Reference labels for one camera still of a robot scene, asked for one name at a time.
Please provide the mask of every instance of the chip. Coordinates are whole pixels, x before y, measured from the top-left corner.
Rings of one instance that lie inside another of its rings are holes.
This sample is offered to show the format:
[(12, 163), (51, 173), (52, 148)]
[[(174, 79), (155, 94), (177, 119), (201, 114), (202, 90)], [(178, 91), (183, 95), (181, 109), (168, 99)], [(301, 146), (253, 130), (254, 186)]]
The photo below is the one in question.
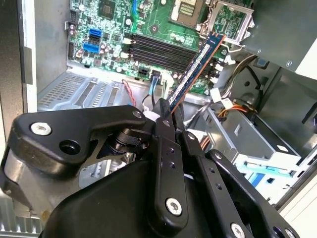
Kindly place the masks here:
[(99, 2), (98, 15), (113, 19), (114, 9), (115, 9), (115, 2), (109, 1), (109, 0), (101, 0)]
[(112, 36), (112, 39), (113, 39), (114, 41), (120, 41), (120, 36), (119, 36), (119, 35), (113, 35), (113, 36)]
[(195, 28), (203, 6), (202, 0), (175, 0), (171, 20), (183, 26)]

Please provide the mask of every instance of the blue cable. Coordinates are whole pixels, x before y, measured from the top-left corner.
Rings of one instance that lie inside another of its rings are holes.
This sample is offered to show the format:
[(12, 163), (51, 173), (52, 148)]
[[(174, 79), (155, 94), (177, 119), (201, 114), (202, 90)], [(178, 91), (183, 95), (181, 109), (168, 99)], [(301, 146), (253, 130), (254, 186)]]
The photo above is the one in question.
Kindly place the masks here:
[(132, 12), (133, 12), (133, 14), (134, 14), (135, 16), (138, 15), (137, 5), (138, 5), (138, 0), (133, 0)]

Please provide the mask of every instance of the ram stick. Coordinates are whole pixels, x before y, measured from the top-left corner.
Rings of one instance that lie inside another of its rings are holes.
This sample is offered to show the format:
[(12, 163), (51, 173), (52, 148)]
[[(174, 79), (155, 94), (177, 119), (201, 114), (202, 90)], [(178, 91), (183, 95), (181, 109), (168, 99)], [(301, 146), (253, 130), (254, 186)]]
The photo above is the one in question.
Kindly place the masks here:
[(168, 98), (170, 111), (172, 113), (181, 102), (185, 94), (188, 92), (190, 87), (198, 79), (199, 75), (202, 73), (214, 53), (217, 51), (224, 38), (224, 35), (214, 32), (209, 33), (199, 51), (189, 63), (185, 72), (180, 78), (180, 83), (174, 88)]

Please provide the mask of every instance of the white label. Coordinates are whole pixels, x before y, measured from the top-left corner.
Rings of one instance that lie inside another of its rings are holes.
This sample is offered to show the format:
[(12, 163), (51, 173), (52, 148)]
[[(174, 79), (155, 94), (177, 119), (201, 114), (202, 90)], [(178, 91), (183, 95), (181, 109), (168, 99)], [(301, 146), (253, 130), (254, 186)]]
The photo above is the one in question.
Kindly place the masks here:
[(210, 48), (210, 45), (206, 44), (205, 47), (203, 48), (203, 50), (200, 52), (200, 54), (197, 57), (197, 59), (194, 62), (194, 64), (190, 67), (189, 71), (184, 76), (182, 82), (179, 84), (179, 86), (175, 90), (174, 94), (170, 97), (170, 99), (168, 101), (169, 104), (172, 104), (174, 102), (174, 100), (178, 96), (179, 92), (184, 88), (184, 85), (187, 83), (187, 80), (192, 76), (193, 72), (195, 71), (195, 69), (197, 68), (198, 64), (203, 59), (203, 57), (205, 56), (205, 54), (207, 53), (209, 48)]
[(221, 95), (218, 88), (213, 88), (210, 90), (210, 95), (214, 103), (221, 101)]
[(228, 110), (228, 109), (233, 107), (232, 102), (228, 98), (222, 99), (221, 102), (222, 102), (224, 108), (226, 108), (226, 110)]
[(282, 145), (276, 145), (279, 150), (284, 151), (284, 152), (288, 152), (288, 150), (286, 149), (286, 147), (282, 146)]

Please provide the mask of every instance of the sata port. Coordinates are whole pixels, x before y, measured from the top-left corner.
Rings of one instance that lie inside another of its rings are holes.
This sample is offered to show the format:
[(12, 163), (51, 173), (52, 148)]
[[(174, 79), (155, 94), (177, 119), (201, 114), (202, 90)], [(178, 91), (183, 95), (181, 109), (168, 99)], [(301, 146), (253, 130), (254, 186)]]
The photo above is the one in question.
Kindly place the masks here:
[(99, 29), (91, 28), (89, 29), (89, 36), (100, 38), (103, 35), (103, 32)]

